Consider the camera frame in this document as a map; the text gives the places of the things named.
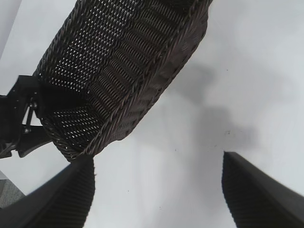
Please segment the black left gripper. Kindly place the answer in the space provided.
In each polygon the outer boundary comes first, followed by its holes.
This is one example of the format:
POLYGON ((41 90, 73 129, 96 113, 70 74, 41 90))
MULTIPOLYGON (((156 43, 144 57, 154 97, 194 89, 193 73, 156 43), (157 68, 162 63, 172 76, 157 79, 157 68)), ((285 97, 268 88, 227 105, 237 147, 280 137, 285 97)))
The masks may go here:
POLYGON ((34 76, 18 76, 7 95, 0 96, 0 157, 12 156, 16 150, 24 158, 37 148, 50 143, 43 126, 31 126, 38 108, 42 119, 52 111, 84 106, 79 94, 63 88, 43 85, 34 76))

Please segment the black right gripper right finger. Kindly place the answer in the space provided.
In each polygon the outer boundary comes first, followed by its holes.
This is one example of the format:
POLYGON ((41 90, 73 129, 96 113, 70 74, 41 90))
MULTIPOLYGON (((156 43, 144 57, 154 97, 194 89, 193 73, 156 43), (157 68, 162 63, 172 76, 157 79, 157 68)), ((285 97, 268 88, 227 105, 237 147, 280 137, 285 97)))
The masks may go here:
POLYGON ((304 198, 236 152, 224 152, 222 192, 238 228, 302 228, 304 198))

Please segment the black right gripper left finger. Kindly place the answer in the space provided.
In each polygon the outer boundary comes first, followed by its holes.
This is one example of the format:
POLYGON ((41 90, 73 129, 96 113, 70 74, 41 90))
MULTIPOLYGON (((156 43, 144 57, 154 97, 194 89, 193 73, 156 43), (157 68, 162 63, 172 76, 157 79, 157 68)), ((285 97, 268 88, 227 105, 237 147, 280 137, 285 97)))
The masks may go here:
POLYGON ((44 185, 0 211, 2 228, 82 228, 95 194, 92 156, 73 160, 44 185))

